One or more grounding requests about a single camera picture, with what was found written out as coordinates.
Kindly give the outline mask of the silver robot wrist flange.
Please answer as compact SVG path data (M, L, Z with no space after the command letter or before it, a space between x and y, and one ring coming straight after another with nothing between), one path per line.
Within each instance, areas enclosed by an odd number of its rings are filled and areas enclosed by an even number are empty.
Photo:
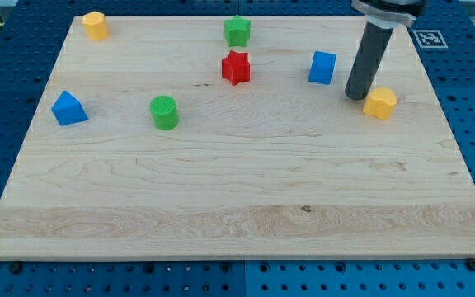
M412 27L425 11L428 0L352 0L351 6L368 21L384 29Z

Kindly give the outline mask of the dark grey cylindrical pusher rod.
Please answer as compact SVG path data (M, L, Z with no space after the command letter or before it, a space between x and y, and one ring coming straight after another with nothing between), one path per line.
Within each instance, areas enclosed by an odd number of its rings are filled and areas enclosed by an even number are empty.
M346 83L345 94L350 99L363 100L368 95L392 33L393 29L384 29L371 22L366 23Z

